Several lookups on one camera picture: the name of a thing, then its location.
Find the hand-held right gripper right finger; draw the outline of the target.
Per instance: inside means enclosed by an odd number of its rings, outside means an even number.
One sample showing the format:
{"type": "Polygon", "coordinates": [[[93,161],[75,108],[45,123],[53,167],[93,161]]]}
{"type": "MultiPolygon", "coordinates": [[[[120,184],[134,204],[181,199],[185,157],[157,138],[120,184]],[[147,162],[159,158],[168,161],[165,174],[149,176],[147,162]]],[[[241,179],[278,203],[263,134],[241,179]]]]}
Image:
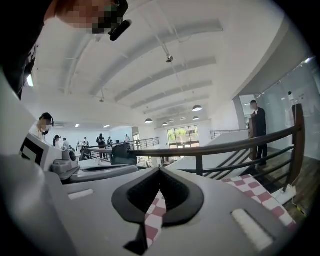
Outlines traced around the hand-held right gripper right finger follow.
{"type": "Polygon", "coordinates": [[[149,256],[274,256],[290,230],[262,204],[222,181],[170,171],[198,185],[201,210],[186,224],[163,227],[149,256]]]}

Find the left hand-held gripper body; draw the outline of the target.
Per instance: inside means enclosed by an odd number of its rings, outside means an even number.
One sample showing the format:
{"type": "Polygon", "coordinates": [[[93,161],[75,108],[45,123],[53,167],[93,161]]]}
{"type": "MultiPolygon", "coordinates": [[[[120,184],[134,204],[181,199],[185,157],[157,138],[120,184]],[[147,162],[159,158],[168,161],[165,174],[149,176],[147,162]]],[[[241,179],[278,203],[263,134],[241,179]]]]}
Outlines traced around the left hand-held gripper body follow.
{"type": "Polygon", "coordinates": [[[68,180],[80,170],[79,162],[72,150],[56,148],[31,133],[26,136],[19,155],[38,164],[45,172],[57,174],[61,180],[68,180]]]}

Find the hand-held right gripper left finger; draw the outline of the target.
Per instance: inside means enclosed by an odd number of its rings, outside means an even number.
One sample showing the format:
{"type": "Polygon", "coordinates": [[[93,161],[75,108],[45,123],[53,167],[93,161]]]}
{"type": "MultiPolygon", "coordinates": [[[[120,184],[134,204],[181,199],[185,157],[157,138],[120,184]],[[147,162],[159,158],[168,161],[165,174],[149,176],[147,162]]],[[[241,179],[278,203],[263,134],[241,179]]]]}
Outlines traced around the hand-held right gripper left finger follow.
{"type": "Polygon", "coordinates": [[[148,201],[146,209],[142,210],[142,225],[125,221],[114,208],[112,201],[124,200],[124,197],[115,194],[118,188],[151,172],[152,169],[148,168],[108,179],[67,184],[64,188],[69,198],[103,231],[108,242],[124,249],[131,247],[129,243],[137,242],[138,247],[147,250],[161,234],[160,190],[151,184],[139,187],[135,193],[136,202],[148,201]]]}

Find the white flat board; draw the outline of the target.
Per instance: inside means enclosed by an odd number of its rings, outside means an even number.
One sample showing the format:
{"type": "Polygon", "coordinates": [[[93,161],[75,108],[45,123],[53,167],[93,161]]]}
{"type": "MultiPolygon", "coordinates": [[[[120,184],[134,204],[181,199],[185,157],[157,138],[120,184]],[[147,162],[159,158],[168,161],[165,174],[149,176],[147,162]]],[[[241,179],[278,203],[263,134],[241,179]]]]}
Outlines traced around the white flat board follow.
{"type": "Polygon", "coordinates": [[[274,193],[271,194],[279,204],[285,205],[289,201],[291,201],[297,195],[297,190],[295,186],[291,186],[290,184],[287,185],[286,190],[281,188],[274,193]]]}

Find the black office chair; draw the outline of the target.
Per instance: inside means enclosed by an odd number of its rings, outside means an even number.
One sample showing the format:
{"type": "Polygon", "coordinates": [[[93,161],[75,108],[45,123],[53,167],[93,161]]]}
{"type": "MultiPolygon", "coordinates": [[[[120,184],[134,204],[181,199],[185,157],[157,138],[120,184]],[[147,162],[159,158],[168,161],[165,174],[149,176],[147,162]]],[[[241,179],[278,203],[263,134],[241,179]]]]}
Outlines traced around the black office chair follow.
{"type": "Polygon", "coordinates": [[[112,165],[137,165],[138,158],[131,152],[130,144],[119,144],[112,149],[112,165]]]}

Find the large glass window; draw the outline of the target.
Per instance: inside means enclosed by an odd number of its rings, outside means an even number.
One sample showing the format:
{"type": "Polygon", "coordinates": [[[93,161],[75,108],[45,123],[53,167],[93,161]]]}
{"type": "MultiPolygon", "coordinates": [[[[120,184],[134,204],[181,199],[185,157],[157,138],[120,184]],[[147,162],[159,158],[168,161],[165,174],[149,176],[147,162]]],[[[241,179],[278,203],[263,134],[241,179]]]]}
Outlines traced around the large glass window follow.
{"type": "Polygon", "coordinates": [[[195,148],[200,146],[198,127],[187,126],[167,131],[170,149],[195,148]]]}

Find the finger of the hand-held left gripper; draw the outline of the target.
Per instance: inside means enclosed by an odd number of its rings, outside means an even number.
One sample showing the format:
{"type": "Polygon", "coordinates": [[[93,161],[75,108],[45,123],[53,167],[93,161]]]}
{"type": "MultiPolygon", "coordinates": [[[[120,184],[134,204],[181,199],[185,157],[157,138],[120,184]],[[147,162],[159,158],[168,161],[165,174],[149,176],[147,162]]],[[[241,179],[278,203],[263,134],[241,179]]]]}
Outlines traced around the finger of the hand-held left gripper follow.
{"type": "Polygon", "coordinates": [[[83,183],[116,178],[119,176],[138,172],[137,167],[114,167],[100,170],[82,169],[70,177],[71,183],[83,183]]]}
{"type": "Polygon", "coordinates": [[[98,166],[90,166],[90,167],[83,167],[81,166],[80,169],[83,171],[103,171],[103,170],[110,170],[116,168],[124,168],[124,167],[137,167],[133,164],[115,164],[115,165],[98,165],[98,166]]]}

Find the person's black clothing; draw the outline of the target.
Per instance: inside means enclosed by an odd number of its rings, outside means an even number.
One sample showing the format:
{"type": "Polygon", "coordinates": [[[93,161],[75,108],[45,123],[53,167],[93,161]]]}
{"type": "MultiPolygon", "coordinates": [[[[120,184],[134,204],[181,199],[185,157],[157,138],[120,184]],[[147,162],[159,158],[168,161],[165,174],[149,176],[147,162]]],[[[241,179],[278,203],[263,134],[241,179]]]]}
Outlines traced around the person's black clothing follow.
{"type": "Polygon", "coordinates": [[[36,42],[53,0],[0,0],[0,67],[17,97],[35,63],[36,42]]]}

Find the red white checkered tablecloth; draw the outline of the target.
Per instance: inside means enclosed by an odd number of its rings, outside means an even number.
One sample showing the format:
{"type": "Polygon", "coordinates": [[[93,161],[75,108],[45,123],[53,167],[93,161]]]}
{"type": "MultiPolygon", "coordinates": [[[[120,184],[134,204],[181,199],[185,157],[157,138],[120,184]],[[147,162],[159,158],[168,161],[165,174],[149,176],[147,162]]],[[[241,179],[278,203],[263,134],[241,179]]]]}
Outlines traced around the red white checkered tablecloth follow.
{"type": "MultiPolygon", "coordinates": [[[[223,179],[222,182],[237,188],[247,197],[263,205],[267,210],[271,211],[285,227],[293,229],[296,226],[296,222],[281,202],[281,196],[284,195],[281,189],[270,193],[250,174],[226,178],[223,179]]],[[[161,233],[162,219],[167,211],[166,206],[165,198],[159,191],[145,214],[145,230],[148,247],[153,244],[161,233]]]]}

